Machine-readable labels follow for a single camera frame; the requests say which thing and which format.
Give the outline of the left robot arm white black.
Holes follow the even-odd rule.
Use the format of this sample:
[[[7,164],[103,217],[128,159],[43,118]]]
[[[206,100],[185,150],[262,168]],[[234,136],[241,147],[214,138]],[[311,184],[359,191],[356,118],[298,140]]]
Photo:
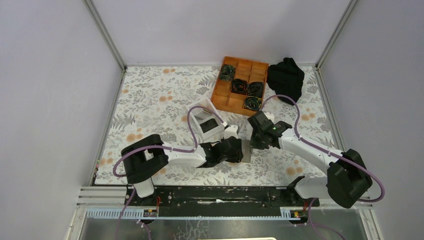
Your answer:
[[[144,206],[155,200],[154,174],[170,166],[213,168],[222,162],[241,163],[245,142],[231,136],[216,142],[205,142],[193,149],[162,141],[152,134],[121,150],[121,158],[113,167],[116,177],[126,177],[135,188],[136,199]]]

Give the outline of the grey leather card holder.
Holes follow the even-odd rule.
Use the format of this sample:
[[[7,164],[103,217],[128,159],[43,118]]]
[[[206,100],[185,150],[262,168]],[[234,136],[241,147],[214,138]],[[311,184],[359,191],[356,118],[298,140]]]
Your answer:
[[[241,159],[241,163],[250,163],[252,157],[252,148],[250,146],[250,141],[247,139],[241,140],[241,151],[243,157]]]

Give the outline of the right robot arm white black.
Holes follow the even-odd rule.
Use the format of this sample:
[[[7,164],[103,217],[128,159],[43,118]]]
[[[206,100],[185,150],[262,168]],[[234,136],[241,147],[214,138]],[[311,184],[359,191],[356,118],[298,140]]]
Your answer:
[[[284,121],[273,123],[264,112],[258,111],[247,119],[252,127],[250,146],[265,150],[278,148],[301,157],[317,167],[324,177],[304,177],[287,191],[287,201],[293,206],[306,199],[332,199],[343,208],[350,208],[372,186],[372,178],[365,173],[361,155],[353,150],[331,149],[310,138],[302,137]]]

